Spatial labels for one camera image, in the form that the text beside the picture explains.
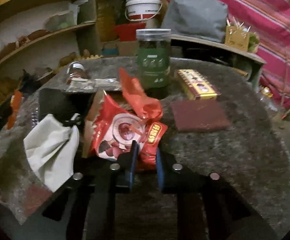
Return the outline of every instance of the plastic jar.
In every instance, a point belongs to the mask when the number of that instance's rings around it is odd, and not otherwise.
[[[78,61],[72,62],[71,64],[69,64],[68,69],[67,69],[66,83],[70,84],[73,78],[76,78],[76,79],[88,78],[84,66]]]
[[[137,64],[143,88],[167,86],[170,72],[171,30],[136,30],[136,38],[139,43]]]

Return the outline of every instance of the chocolate box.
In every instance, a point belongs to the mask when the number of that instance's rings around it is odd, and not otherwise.
[[[211,99],[221,95],[197,70],[176,70],[175,76],[190,100]]]

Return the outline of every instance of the wall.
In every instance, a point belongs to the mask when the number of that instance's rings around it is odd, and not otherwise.
[[[68,1],[45,4],[18,13],[0,23],[0,39],[4,43],[14,42],[22,35],[43,29],[44,22],[53,14],[65,11]],[[0,77],[18,79],[22,69],[33,73],[36,67],[57,68],[60,58],[71,52],[78,52],[75,33],[63,33],[38,42],[22,50],[0,65]]]

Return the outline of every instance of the fuzzy tablecloth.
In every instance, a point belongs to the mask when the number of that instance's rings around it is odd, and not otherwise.
[[[135,57],[102,58],[83,64],[92,78],[118,78],[121,66],[130,74],[137,71]],[[238,73],[221,65],[173,58],[171,70],[175,69],[197,69],[203,74],[221,92],[218,100],[232,126],[213,133],[178,133],[170,103],[185,96],[172,82],[169,96],[161,101],[161,122],[169,126],[161,140],[162,150],[174,154],[193,171],[221,174],[283,236],[290,229],[289,154],[255,92]],[[66,89],[64,80],[65,70],[43,87]],[[0,133],[0,189],[20,223],[50,196],[31,171],[23,147],[37,100],[38,92],[21,106],[16,125]],[[139,174],[135,181],[132,194],[117,196],[117,239],[177,239],[175,196],[157,191],[155,175]]]

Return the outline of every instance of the white cloth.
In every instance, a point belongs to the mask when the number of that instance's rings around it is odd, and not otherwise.
[[[52,192],[73,175],[78,143],[77,126],[63,127],[52,114],[46,115],[24,139],[30,167]]]

